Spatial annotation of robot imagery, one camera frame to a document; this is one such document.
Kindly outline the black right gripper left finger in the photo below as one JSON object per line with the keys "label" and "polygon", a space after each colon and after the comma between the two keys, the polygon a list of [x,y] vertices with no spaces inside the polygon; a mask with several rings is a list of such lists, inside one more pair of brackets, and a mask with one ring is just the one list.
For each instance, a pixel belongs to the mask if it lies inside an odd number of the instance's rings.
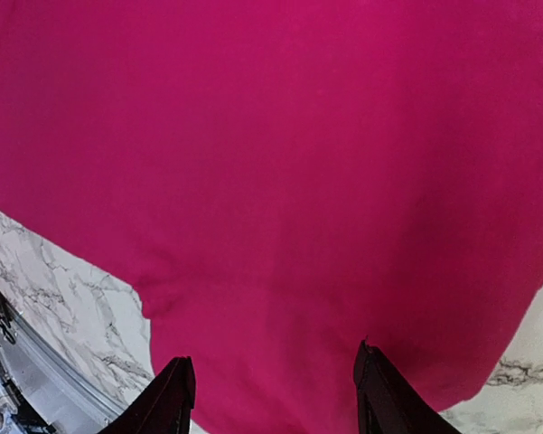
{"label": "black right gripper left finger", "polygon": [[188,434],[195,403],[191,357],[174,357],[99,434]]}

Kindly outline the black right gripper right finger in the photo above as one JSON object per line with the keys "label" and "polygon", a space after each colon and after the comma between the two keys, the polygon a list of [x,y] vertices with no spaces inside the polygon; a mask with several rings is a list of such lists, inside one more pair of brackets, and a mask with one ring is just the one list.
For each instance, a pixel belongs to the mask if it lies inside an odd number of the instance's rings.
{"label": "black right gripper right finger", "polygon": [[362,434],[459,434],[377,346],[360,343],[353,368]]}

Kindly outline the pink garment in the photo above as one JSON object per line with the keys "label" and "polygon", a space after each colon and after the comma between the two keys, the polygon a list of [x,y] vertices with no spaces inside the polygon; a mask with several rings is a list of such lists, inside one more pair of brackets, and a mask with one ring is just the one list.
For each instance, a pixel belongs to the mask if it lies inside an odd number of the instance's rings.
{"label": "pink garment", "polygon": [[124,280],[210,433],[435,410],[543,286],[543,1],[0,1],[0,211]]}

